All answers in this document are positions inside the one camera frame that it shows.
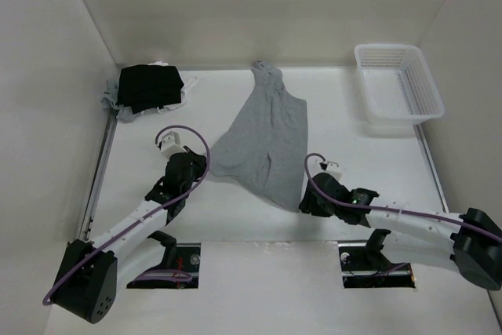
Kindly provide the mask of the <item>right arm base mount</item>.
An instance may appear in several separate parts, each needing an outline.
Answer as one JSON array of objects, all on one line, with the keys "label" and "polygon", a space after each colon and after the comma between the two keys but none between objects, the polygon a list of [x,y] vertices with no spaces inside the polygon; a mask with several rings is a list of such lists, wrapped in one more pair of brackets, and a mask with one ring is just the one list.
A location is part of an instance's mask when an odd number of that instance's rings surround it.
[{"label": "right arm base mount", "polygon": [[383,254],[390,231],[375,230],[366,241],[338,244],[345,289],[415,288],[411,264],[391,263]]}]

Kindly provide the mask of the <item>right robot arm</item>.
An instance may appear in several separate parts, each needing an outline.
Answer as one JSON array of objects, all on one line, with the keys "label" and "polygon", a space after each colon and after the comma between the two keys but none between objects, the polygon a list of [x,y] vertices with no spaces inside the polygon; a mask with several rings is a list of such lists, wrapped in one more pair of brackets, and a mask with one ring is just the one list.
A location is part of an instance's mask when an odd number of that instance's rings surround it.
[{"label": "right robot arm", "polygon": [[343,186],[332,174],[307,183],[299,209],[371,229],[362,246],[340,252],[347,287],[377,287],[387,276],[402,279],[411,264],[456,272],[482,289],[501,289],[501,229],[479,209],[466,213],[411,213],[371,208],[378,193]]}]

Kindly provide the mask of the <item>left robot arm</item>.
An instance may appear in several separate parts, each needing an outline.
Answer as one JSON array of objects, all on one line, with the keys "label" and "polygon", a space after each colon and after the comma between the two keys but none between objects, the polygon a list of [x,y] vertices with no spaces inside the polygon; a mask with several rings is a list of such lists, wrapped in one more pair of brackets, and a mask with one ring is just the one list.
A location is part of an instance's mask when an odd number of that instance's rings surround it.
[{"label": "left robot arm", "polygon": [[127,218],[90,241],[76,239],[67,246],[42,303],[95,324],[109,312],[120,288],[146,280],[153,268],[172,268],[176,240],[162,229],[180,214],[207,173],[204,155],[190,149],[172,155],[164,176]]}]

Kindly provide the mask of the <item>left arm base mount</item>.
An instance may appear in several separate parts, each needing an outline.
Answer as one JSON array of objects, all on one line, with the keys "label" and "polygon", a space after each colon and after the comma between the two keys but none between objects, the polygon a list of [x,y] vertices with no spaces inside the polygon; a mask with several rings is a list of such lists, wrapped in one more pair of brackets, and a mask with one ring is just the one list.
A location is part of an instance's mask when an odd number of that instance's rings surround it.
[{"label": "left arm base mount", "polygon": [[178,243],[163,231],[156,231],[147,238],[154,246],[160,246],[157,252],[162,259],[157,264],[141,271],[141,275],[150,279],[134,279],[127,289],[197,289],[202,256],[200,243]]}]

